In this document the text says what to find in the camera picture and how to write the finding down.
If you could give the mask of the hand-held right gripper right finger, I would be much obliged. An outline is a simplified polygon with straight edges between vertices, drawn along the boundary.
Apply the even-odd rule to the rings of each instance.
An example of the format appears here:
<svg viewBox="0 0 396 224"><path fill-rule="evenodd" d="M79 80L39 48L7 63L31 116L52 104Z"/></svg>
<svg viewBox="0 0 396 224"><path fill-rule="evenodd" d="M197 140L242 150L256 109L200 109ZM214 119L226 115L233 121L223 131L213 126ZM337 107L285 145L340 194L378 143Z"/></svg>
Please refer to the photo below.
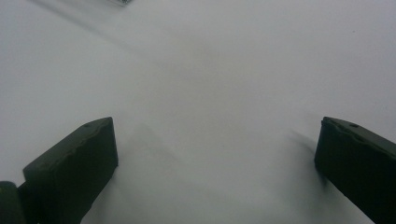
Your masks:
<svg viewBox="0 0 396 224"><path fill-rule="evenodd" d="M375 224L396 224L396 144L360 125L325 117L316 168Z"/></svg>

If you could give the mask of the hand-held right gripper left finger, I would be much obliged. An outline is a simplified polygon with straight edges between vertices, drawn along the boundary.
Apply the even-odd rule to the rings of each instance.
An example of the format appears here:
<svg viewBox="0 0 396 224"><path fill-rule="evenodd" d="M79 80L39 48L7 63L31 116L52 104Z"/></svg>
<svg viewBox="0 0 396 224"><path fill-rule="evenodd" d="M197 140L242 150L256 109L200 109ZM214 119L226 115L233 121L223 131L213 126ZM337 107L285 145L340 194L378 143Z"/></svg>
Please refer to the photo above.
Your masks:
<svg viewBox="0 0 396 224"><path fill-rule="evenodd" d="M23 168L29 224L80 224L117 166L113 119L78 127Z"/></svg>

